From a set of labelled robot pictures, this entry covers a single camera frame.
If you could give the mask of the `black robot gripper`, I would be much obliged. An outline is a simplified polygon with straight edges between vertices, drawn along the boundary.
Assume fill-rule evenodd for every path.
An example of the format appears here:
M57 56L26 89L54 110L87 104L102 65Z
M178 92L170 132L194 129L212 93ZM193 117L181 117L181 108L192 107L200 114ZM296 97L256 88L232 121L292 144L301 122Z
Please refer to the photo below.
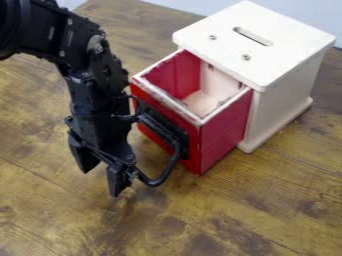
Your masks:
M79 169L89 173L102 161L133 164L136 155L128 141L132 123L121 119L130 114L130 103L124 89L129 85L128 72L115 75L66 72L71 95L69 145ZM107 167L109 190L118 197L133 180L122 165Z

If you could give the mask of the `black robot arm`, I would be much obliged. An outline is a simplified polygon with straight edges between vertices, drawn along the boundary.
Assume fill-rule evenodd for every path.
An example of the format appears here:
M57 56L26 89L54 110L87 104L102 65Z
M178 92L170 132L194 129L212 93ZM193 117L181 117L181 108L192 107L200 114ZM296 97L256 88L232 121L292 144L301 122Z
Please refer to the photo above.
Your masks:
M132 185L136 155L125 92L129 72L101 26L57 0L0 0L0 61L26 53L55 64L69 85L69 145L83 172L107 164L110 194Z

